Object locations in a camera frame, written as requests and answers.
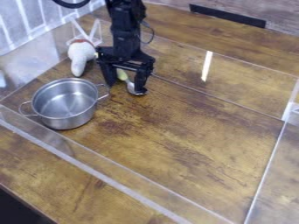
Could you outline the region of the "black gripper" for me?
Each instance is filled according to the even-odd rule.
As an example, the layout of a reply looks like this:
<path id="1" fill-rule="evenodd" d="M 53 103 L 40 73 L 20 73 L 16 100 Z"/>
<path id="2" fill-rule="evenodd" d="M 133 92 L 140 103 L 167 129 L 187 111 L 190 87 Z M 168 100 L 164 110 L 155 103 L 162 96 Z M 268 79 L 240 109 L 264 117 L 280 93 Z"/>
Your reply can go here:
<path id="1" fill-rule="evenodd" d="M 140 62 L 150 70 L 155 69 L 155 58 L 145 54 L 140 49 L 137 49 L 132 55 L 120 57 L 113 54 L 112 46 L 99 46 L 96 48 L 96 53 L 103 77 L 105 83 L 111 87 L 117 81 L 117 69 L 112 65 L 137 67 L 137 62 Z M 139 69 L 135 74 L 135 93 L 137 95 L 144 95 L 147 93 L 145 82 L 152 73 L 148 69 Z"/>

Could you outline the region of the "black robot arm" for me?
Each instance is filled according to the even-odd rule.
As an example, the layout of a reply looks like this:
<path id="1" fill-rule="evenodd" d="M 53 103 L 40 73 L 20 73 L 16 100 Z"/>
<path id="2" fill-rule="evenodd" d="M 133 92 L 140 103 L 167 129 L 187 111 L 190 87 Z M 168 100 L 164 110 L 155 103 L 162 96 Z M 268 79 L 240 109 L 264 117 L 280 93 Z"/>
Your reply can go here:
<path id="1" fill-rule="evenodd" d="M 155 58 L 141 51 L 140 25 L 144 22 L 145 5 L 141 0 L 105 0 L 111 17 L 112 46 L 96 48 L 97 64 L 112 87 L 117 81 L 117 69 L 135 71 L 133 94 L 147 93 L 145 82 L 155 69 Z"/>

